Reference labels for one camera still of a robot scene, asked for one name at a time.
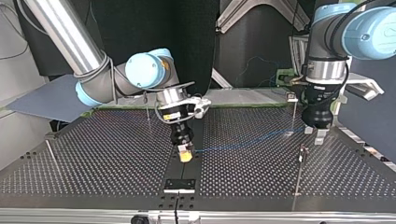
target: metal bracket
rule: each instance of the metal bracket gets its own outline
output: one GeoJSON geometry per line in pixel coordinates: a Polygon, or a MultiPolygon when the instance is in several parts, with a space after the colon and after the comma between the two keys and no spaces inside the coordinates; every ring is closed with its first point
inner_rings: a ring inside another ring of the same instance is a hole
{"type": "Polygon", "coordinates": [[[355,73],[349,74],[346,84],[347,91],[367,101],[373,100],[378,94],[384,94],[375,80],[355,73]]]}
{"type": "Polygon", "coordinates": [[[164,193],[195,193],[195,180],[194,179],[167,179],[164,193]]]}
{"type": "MultiPolygon", "coordinates": [[[[293,23],[296,4],[297,0],[233,0],[219,17],[217,21],[217,31],[225,34],[237,21],[247,14],[248,11],[259,5],[274,7],[286,18],[286,20],[293,23]]],[[[301,31],[309,21],[309,18],[299,5],[297,13],[295,13],[294,27],[301,31]]]]}
{"type": "Polygon", "coordinates": [[[212,78],[215,80],[223,89],[232,89],[233,86],[228,82],[215,68],[212,69],[212,78]]]}

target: yellow object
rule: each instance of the yellow object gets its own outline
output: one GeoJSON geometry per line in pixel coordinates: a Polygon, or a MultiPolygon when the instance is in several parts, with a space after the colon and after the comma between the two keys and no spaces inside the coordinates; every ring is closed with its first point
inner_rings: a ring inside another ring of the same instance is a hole
{"type": "Polygon", "coordinates": [[[178,153],[180,155],[181,162],[189,162],[192,159],[192,154],[190,151],[183,151],[178,153]]]}
{"type": "Polygon", "coordinates": [[[171,115],[163,115],[163,119],[164,120],[169,120],[169,119],[171,119],[171,115]]]}

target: aluminum frame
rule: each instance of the aluminum frame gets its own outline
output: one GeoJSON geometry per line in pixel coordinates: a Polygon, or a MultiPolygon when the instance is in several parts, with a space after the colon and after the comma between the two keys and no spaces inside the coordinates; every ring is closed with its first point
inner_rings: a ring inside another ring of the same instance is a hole
{"type": "MultiPolygon", "coordinates": [[[[297,0],[233,0],[230,5],[222,12],[217,21],[217,30],[225,34],[237,21],[239,21],[252,8],[259,5],[274,7],[286,20],[293,23],[294,9],[297,0]]],[[[301,31],[309,23],[309,18],[303,9],[298,6],[295,13],[294,27],[301,31]]]]}

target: cable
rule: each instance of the cable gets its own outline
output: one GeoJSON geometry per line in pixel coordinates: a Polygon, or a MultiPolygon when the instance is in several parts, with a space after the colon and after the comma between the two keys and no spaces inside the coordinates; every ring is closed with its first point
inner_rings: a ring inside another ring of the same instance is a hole
{"type": "Polygon", "coordinates": [[[92,7],[92,0],[90,0],[90,2],[89,2],[88,10],[87,10],[87,13],[85,14],[85,20],[84,20],[85,25],[87,25],[88,17],[90,16],[90,12],[91,12],[91,7],[92,7]]]}
{"type": "Polygon", "coordinates": [[[42,29],[40,29],[38,26],[36,26],[31,20],[30,18],[26,15],[26,12],[23,9],[23,5],[21,0],[17,0],[17,4],[18,4],[18,8],[20,9],[20,12],[22,14],[22,16],[35,28],[37,29],[37,31],[39,31],[41,34],[43,35],[48,35],[47,32],[43,31],[42,29]]]}
{"type": "Polygon", "coordinates": [[[293,37],[294,37],[294,23],[295,23],[296,17],[297,17],[298,6],[299,6],[298,1],[296,1],[296,7],[294,9],[294,14],[293,14],[293,20],[291,22],[291,50],[292,50],[292,54],[293,54],[294,67],[296,68],[297,75],[299,76],[298,78],[302,78],[301,75],[300,75],[300,72],[299,72],[299,68],[297,67],[297,61],[296,61],[296,57],[295,57],[296,56],[295,55],[295,46],[294,46],[294,41],[293,41],[293,37]]]}
{"type": "Polygon", "coordinates": [[[355,11],[357,11],[359,8],[361,8],[361,7],[363,7],[363,6],[366,6],[367,4],[372,3],[372,2],[374,2],[374,1],[376,1],[376,0],[367,0],[367,1],[365,1],[365,2],[362,2],[362,3],[358,4],[358,5],[355,6],[354,8],[352,8],[350,11],[348,11],[348,13],[346,13],[346,14],[343,16],[343,18],[335,25],[334,29],[332,30],[332,34],[331,34],[331,36],[330,36],[330,45],[329,45],[329,48],[330,48],[330,52],[331,52],[336,58],[338,58],[339,60],[343,60],[343,61],[344,61],[344,60],[347,60],[348,57],[347,57],[347,56],[346,56],[346,57],[342,57],[341,55],[339,55],[339,54],[337,53],[337,51],[336,51],[335,48],[334,48],[334,39],[335,39],[335,35],[336,35],[337,31],[341,28],[341,26],[343,25],[343,23],[344,23],[355,11]]]}
{"type": "Polygon", "coordinates": [[[18,54],[12,55],[12,56],[8,56],[8,57],[4,57],[4,58],[0,58],[0,60],[7,60],[7,59],[13,59],[13,58],[19,57],[22,54],[24,54],[28,49],[29,49],[29,45],[26,44],[25,49],[21,53],[18,53],[18,54]]]}
{"type": "MultiPolygon", "coordinates": [[[[12,8],[11,6],[9,6],[9,5],[5,4],[5,3],[0,3],[0,7],[5,7],[5,8],[7,8],[7,9],[9,9],[9,10],[15,15],[15,17],[18,18],[17,12],[16,12],[16,11],[14,10],[14,8],[12,8]]],[[[6,15],[6,13],[5,13],[1,8],[0,8],[0,11],[1,11],[3,17],[4,17],[4,18],[6,19],[6,21],[9,23],[9,25],[10,25],[10,26],[12,27],[12,29],[15,31],[15,33],[17,33],[17,35],[20,36],[20,37],[26,42],[26,39],[24,38],[23,34],[20,33],[20,32],[18,31],[18,29],[14,26],[14,24],[13,24],[13,23],[11,22],[11,20],[8,18],[8,16],[6,15]]],[[[15,55],[12,55],[12,56],[7,56],[7,57],[0,58],[0,61],[2,61],[2,60],[7,60],[7,59],[17,58],[17,57],[21,56],[22,54],[24,54],[28,49],[29,49],[29,44],[26,42],[26,46],[25,46],[25,48],[24,48],[24,50],[23,50],[22,52],[20,52],[20,53],[18,53],[18,54],[15,54],[15,55]]]]}
{"type": "Polygon", "coordinates": [[[252,60],[254,60],[254,59],[256,59],[256,58],[257,58],[257,59],[260,59],[262,62],[274,64],[274,65],[276,66],[276,71],[277,71],[277,69],[279,69],[279,63],[277,63],[277,62],[265,60],[264,58],[262,58],[262,57],[260,57],[260,56],[251,57],[249,60],[247,60],[247,65],[246,65],[245,69],[244,69],[240,74],[238,74],[238,76],[236,76],[236,79],[235,79],[235,84],[236,84],[236,85],[238,85],[238,79],[239,79],[242,75],[244,75],[244,74],[246,73],[246,71],[248,70],[250,61],[252,61],[252,60]]]}
{"type": "Polygon", "coordinates": [[[222,147],[208,147],[208,148],[204,148],[204,149],[198,149],[195,150],[196,152],[206,152],[206,151],[211,151],[211,150],[235,150],[235,149],[239,149],[239,148],[246,148],[249,147],[253,144],[257,144],[260,143],[261,141],[268,139],[271,136],[277,135],[277,134],[281,134],[281,133],[287,133],[287,132],[295,132],[295,133],[300,133],[304,130],[304,127],[298,128],[298,129],[284,129],[284,130],[278,130],[275,132],[270,132],[267,133],[265,135],[262,135],[258,138],[254,138],[252,140],[246,141],[244,143],[241,144],[230,144],[230,145],[225,145],[222,147]]]}
{"type": "MultiPolygon", "coordinates": [[[[18,18],[18,13],[17,11],[15,11],[14,8],[12,8],[11,6],[9,6],[6,3],[2,3],[0,2],[0,7],[5,7],[7,8],[9,11],[11,11],[15,18],[18,18]]],[[[0,12],[2,13],[2,16],[4,17],[4,19],[6,19],[6,21],[8,22],[8,24],[11,26],[11,28],[18,34],[18,36],[20,36],[23,40],[25,40],[25,37],[23,36],[23,33],[20,32],[17,27],[15,27],[15,25],[12,23],[12,21],[9,19],[9,17],[7,16],[7,14],[3,11],[3,9],[0,8],[0,12]]]]}

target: silver robot arm segment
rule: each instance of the silver robot arm segment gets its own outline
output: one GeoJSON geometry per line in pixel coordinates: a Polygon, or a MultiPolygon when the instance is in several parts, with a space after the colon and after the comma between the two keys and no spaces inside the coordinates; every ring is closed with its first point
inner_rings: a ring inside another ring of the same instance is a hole
{"type": "Polygon", "coordinates": [[[308,86],[305,124],[318,129],[321,145],[332,126],[331,104],[347,84],[348,56],[383,60],[396,55],[396,8],[376,7],[355,12],[366,3],[334,4],[318,8],[312,24],[303,67],[308,86]]]}
{"type": "Polygon", "coordinates": [[[178,148],[180,160],[191,160],[193,132],[187,121],[201,119],[210,101],[187,94],[185,88],[193,82],[178,85],[168,49],[137,53],[127,63],[114,66],[92,41],[69,0],[25,2],[75,72],[76,92],[83,104],[94,107],[142,90],[156,91],[159,119],[171,126],[171,141],[178,148]]]}

